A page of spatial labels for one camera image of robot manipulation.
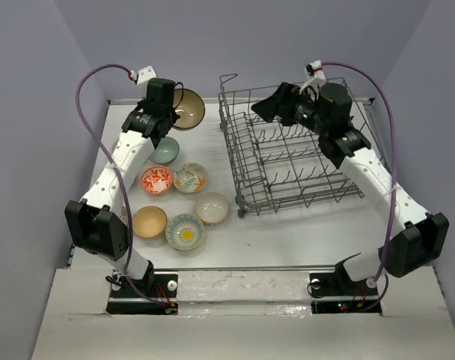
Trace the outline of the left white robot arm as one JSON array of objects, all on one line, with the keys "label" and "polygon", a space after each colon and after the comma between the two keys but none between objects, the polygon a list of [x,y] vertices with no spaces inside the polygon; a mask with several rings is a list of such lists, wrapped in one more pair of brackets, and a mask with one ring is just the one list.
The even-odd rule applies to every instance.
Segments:
[{"label": "left white robot arm", "polygon": [[176,83],[152,78],[146,96],[121,126],[114,152],[79,201],[70,201],[65,217],[74,245],[111,264],[136,296],[147,296],[155,283],[154,265],[134,249],[128,190],[146,159],[179,118],[174,110]]}]

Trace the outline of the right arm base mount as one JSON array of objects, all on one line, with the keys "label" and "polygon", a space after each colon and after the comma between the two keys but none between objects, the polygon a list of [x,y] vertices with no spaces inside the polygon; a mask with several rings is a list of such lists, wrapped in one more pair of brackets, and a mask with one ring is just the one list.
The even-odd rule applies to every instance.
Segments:
[{"label": "right arm base mount", "polygon": [[306,291],[311,297],[311,312],[320,314],[381,314],[378,290],[369,288],[363,281],[349,281],[346,285],[333,282],[334,273],[313,272],[309,274]]}]

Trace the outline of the small patterned bowl under arm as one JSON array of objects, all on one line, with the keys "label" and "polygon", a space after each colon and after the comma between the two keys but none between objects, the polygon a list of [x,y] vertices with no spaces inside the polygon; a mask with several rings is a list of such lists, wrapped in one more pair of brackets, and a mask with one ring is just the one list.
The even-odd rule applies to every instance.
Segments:
[{"label": "small patterned bowl under arm", "polygon": [[129,225],[129,217],[128,217],[128,212],[127,212],[127,209],[126,207],[121,207],[121,212],[120,212],[120,216],[119,216],[119,219],[121,220],[121,222],[124,223],[124,225],[128,226]]}]

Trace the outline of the mint green bowl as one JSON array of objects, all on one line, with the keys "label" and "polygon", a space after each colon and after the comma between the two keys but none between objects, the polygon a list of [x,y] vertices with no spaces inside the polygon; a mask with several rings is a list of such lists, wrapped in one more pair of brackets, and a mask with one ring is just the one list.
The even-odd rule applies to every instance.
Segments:
[{"label": "mint green bowl", "polygon": [[174,138],[166,136],[149,159],[155,164],[170,164],[179,155],[179,150],[179,143]]}]

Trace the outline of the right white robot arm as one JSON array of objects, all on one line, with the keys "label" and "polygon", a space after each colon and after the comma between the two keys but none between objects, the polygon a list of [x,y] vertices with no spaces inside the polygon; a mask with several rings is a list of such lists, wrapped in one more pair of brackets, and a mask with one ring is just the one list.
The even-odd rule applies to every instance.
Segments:
[{"label": "right white robot arm", "polygon": [[319,88],[282,83],[268,98],[252,105],[267,123],[300,125],[318,135],[322,154],[368,198],[387,224],[384,244],[336,264],[332,284],[352,293],[361,281],[380,275],[401,278],[438,259],[449,228],[448,219],[417,203],[387,170],[368,139],[353,126],[353,101],[346,87],[326,83]]}]

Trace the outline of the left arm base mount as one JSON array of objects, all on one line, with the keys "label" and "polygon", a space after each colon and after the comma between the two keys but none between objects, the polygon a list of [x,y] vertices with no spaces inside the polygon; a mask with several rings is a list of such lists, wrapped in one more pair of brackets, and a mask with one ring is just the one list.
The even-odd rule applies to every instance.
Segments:
[{"label": "left arm base mount", "polygon": [[141,280],[132,280],[134,286],[114,271],[105,277],[109,295],[106,312],[111,315],[169,315],[178,314],[177,290],[179,276],[175,272],[154,274],[151,286]]}]

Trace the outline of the brown glazed bowl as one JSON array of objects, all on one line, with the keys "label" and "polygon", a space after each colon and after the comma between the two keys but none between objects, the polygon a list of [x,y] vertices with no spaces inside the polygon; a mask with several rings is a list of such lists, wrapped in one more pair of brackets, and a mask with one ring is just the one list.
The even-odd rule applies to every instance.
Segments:
[{"label": "brown glazed bowl", "polygon": [[187,131],[197,127],[206,113],[203,99],[195,91],[178,88],[174,92],[175,112],[179,118],[173,127],[180,131]]}]

